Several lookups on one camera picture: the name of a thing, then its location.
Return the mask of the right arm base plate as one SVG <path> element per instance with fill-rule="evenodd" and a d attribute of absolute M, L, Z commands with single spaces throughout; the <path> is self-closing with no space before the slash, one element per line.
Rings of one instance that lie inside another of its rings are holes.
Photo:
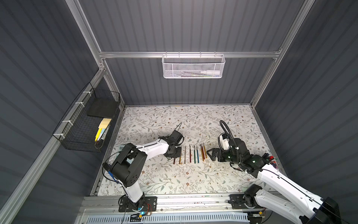
<path fill-rule="evenodd" d="M 264 207 L 257 204 L 253 197 L 246 197 L 244 194 L 229 195 L 228 203 L 233 209 L 259 209 L 265 210 Z"/>

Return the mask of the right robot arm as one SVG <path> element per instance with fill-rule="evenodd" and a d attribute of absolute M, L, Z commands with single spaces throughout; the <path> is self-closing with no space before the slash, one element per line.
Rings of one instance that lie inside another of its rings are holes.
<path fill-rule="evenodd" d="M 289 179 L 271 164 L 269 154 L 251 154 L 244 141 L 239 138 L 218 141 L 218 148 L 207 151 L 211 160 L 227 162 L 231 167 L 238 165 L 236 171 L 245 172 L 261 180 L 282 195 L 275 196 L 263 187 L 253 184 L 240 199 L 230 199 L 229 203 L 233 206 L 266 208 L 295 224 L 342 223 L 336 201 L 330 197 L 323 199 Z"/>

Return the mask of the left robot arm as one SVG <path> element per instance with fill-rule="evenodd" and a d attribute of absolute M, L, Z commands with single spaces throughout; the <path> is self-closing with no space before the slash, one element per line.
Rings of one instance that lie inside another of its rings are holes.
<path fill-rule="evenodd" d="M 167 158 L 179 158 L 183 135 L 174 130 L 169 136 L 161 136 L 156 141 L 145 145 L 126 144 L 112 164 L 104 162 L 104 170 L 112 180 L 121 184 L 125 196 L 134 206 L 141 207 L 144 203 L 144 192 L 140 189 L 138 179 L 145 162 L 159 155 Z"/>

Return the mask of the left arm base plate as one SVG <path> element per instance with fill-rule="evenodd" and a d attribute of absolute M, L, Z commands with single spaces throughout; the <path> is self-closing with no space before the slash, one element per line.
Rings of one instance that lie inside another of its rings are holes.
<path fill-rule="evenodd" d="M 118 212 L 140 212 L 156 211 L 158 204 L 157 197 L 142 196 L 136 203 L 132 202 L 128 196 L 122 196 L 118 201 Z"/>

